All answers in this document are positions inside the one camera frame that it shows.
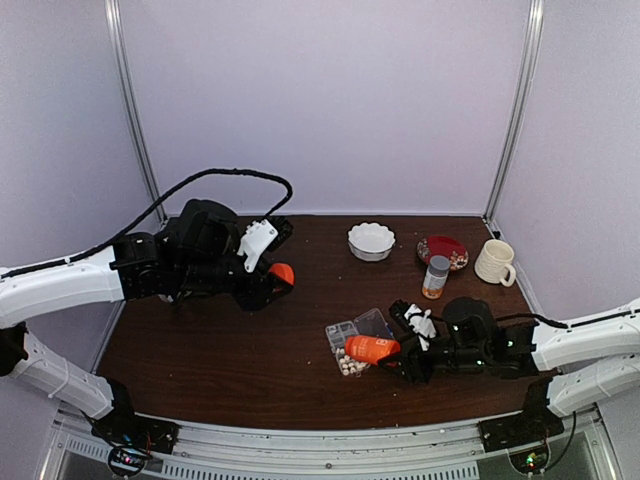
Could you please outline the orange bottle cap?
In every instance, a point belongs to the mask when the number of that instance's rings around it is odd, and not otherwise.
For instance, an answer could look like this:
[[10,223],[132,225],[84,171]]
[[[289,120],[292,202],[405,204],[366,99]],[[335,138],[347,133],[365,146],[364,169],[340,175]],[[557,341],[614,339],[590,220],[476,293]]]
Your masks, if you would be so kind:
[[274,263],[269,269],[269,273],[275,275],[280,280],[290,284],[295,284],[295,273],[293,268],[285,263]]

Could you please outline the orange pill bottle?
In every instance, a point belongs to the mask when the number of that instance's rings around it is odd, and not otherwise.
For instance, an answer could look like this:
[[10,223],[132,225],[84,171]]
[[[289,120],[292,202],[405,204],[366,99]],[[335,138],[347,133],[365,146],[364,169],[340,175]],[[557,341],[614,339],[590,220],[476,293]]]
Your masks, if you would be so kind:
[[379,359],[400,351],[400,343],[396,340],[373,336],[356,335],[349,337],[345,343],[345,352],[351,358],[373,365],[377,365]]

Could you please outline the clear plastic pill organizer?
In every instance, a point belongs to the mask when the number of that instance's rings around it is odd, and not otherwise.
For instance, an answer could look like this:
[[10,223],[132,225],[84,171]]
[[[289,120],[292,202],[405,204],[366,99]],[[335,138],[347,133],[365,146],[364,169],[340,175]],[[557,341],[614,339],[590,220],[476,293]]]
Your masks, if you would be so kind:
[[372,365],[400,352],[400,343],[378,308],[353,320],[325,327],[335,363],[344,377],[360,376]]

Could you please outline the grey capped white orange bottle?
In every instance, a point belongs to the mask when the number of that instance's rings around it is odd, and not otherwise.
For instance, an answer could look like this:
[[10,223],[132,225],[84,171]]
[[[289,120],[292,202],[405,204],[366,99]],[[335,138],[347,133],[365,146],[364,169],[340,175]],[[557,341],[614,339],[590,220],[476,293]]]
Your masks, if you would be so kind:
[[450,260],[441,255],[430,258],[422,284],[422,294],[430,300],[442,296],[450,270]]

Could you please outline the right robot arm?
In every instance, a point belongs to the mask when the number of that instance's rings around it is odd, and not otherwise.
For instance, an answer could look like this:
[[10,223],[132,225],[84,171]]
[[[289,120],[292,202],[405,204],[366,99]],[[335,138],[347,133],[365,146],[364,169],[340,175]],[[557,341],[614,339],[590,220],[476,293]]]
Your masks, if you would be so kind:
[[513,419],[519,440],[535,440],[551,424],[639,384],[639,302],[565,321],[539,314],[494,317],[479,299],[458,297],[438,320],[415,304],[396,301],[390,313],[403,333],[400,349],[377,366],[411,383],[426,383],[438,371],[488,372],[502,379],[542,375],[530,386],[527,408]]

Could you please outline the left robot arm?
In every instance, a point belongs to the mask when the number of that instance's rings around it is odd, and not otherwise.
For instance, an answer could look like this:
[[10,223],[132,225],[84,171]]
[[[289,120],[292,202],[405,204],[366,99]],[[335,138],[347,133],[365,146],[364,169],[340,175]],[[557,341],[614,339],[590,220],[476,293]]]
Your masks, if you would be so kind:
[[190,200],[157,233],[125,231],[94,253],[1,272],[1,373],[74,405],[123,444],[144,433],[127,389],[95,376],[46,348],[28,320],[75,307],[162,296],[230,295],[244,311],[259,311],[291,292],[294,271],[265,259],[293,232],[268,216],[244,231],[228,207]]

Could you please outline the beige pills in organizer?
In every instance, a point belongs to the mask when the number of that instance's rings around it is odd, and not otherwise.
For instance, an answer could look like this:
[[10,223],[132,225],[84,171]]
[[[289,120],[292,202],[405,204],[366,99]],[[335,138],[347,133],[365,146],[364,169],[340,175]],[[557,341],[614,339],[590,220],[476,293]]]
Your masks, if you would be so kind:
[[341,365],[341,371],[344,376],[360,376],[370,367],[367,363],[345,363]]

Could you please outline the white pills in organizer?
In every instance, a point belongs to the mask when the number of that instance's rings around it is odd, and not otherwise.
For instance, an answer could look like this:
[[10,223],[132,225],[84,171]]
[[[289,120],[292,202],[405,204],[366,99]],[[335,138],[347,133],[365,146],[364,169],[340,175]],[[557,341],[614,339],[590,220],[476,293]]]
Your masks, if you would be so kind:
[[339,364],[349,364],[352,362],[351,357],[345,352],[344,349],[337,350],[336,359]]

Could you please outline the white fluted bowl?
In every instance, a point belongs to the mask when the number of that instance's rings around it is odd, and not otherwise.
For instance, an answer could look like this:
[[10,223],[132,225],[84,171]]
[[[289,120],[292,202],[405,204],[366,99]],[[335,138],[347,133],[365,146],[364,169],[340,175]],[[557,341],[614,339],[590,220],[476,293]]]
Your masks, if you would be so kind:
[[351,253],[365,262],[379,262],[389,257],[393,249],[395,233],[377,222],[354,225],[347,233]]

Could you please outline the red patterned plate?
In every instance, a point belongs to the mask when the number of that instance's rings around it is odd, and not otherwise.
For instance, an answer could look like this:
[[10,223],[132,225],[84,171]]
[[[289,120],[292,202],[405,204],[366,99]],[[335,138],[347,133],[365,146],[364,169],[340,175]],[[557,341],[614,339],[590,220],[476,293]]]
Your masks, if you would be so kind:
[[425,264],[433,256],[444,256],[450,261],[450,270],[459,271],[469,263],[469,252],[458,240],[443,236],[430,235],[422,238],[416,246],[416,253]]

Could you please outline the front aluminium rail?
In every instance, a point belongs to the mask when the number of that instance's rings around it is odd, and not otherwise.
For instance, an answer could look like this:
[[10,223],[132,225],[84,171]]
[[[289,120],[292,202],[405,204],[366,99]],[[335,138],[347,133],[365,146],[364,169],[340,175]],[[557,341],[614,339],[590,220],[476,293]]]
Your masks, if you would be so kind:
[[[36,479],[118,479],[109,446],[74,415],[54,421]],[[285,431],[177,422],[171,454],[153,453],[132,479],[621,479],[597,416],[578,417],[567,433],[520,451],[487,452],[477,422],[366,430]],[[527,447],[547,446],[551,469],[519,472]]]

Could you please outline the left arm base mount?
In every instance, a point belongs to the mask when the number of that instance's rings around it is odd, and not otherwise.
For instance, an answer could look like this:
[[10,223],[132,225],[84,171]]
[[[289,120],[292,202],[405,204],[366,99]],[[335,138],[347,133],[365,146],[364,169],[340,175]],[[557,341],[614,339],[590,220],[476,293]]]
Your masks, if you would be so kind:
[[142,472],[153,453],[171,454],[177,441],[179,426],[175,422],[153,419],[135,413],[126,387],[112,379],[112,410],[101,419],[86,416],[91,433],[110,447],[109,470],[117,477],[130,479]]

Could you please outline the right aluminium frame post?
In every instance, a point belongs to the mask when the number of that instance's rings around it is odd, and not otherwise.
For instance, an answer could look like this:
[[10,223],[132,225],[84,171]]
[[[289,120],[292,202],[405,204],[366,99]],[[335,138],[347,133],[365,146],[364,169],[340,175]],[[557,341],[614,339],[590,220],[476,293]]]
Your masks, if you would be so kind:
[[545,2],[543,0],[531,0],[529,2],[521,62],[511,113],[501,149],[498,168],[483,214],[483,220],[490,228],[493,228],[496,222],[499,202],[506,186],[507,177],[515,157],[518,138],[524,122],[526,105],[533,85],[539,58],[544,26],[544,10]]

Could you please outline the aluminium frame post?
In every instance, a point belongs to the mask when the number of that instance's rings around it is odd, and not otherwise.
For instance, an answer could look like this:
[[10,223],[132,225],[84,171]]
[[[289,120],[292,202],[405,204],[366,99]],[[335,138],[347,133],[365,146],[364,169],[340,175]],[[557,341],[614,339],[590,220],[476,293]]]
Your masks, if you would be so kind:
[[545,2],[543,0],[531,0],[529,2],[521,62],[511,113],[501,149],[498,168],[483,214],[483,220],[490,228],[493,228],[496,222],[499,202],[506,186],[507,177],[515,157],[518,138],[524,122],[526,105],[533,85],[539,58],[544,26],[544,10]]
[[143,184],[152,201],[160,197],[156,176],[149,157],[139,109],[131,76],[124,29],[122,25],[121,6],[117,0],[105,0],[105,14],[112,49],[116,61],[120,89],[125,106],[126,119],[133,143],[135,158],[140,168]]

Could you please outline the left aluminium frame post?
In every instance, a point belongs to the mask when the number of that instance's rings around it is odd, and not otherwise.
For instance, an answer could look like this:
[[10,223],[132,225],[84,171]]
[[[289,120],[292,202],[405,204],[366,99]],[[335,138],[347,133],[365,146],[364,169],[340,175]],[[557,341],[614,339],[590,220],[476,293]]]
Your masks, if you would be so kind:
[[105,0],[105,14],[112,49],[116,61],[120,89],[125,106],[126,119],[133,143],[135,158],[140,168],[143,184],[152,201],[160,197],[156,176],[149,157],[139,109],[131,76],[124,29],[122,25],[121,6],[117,0]]

